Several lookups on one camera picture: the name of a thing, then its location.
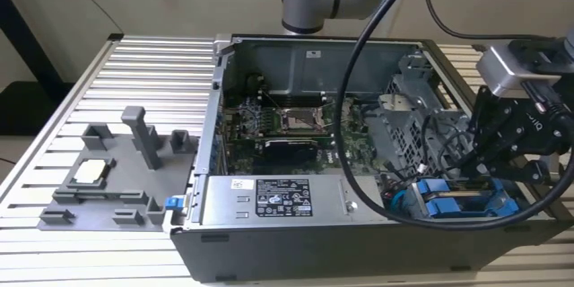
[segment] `motherboard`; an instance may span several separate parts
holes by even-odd
[[[302,101],[269,93],[248,97],[237,107],[226,108],[229,175],[342,173],[332,135],[334,108],[334,97]],[[354,173],[377,175],[384,160],[353,97],[344,103],[342,120]]]

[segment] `blue clip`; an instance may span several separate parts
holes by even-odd
[[[183,211],[185,208],[185,199],[183,198],[166,198],[166,210]]]

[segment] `aluminum extrusion table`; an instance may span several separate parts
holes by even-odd
[[[143,106],[161,134],[202,134],[213,76],[213,39],[126,36],[107,41],[51,121],[0,185],[0,284],[3,286],[202,286],[165,233],[39,231],[51,195],[83,149],[90,122],[121,121],[125,106]],[[444,53],[473,90],[484,84],[470,46]],[[564,196],[574,211],[574,188]],[[257,286],[574,285],[574,230],[545,245],[520,247],[478,273],[258,282]]]

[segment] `white wall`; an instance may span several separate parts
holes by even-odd
[[[74,80],[117,27],[90,0],[14,0],[58,71]],[[282,34],[281,0],[97,0],[126,34]],[[365,22],[330,22],[328,35],[353,36]]]
[[[74,81],[114,24],[90,0],[14,0],[62,76]],[[127,34],[214,36],[281,34],[281,0],[98,0]],[[446,23],[465,32],[564,34],[574,22],[572,0],[434,0]],[[365,22],[333,21],[326,35],[356,36]],[[380,28],[376,36],[385,36]],[[464,41],[434,26],[422,0],[404,0],[392,36]]]
[[[35,76],[0,30],[0,92],[14,81],[35,81]]]
[[[564,36],[574,28],[573,0],[433,0],[437,12],[456,31],[474,34]],[[437,27],[425,0],[404,0],[392,37],[430,38],[476,44],[446,35]]]

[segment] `power supply label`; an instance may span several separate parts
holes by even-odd
[[[313,216],[309,179],[258,179],[258,216]]]

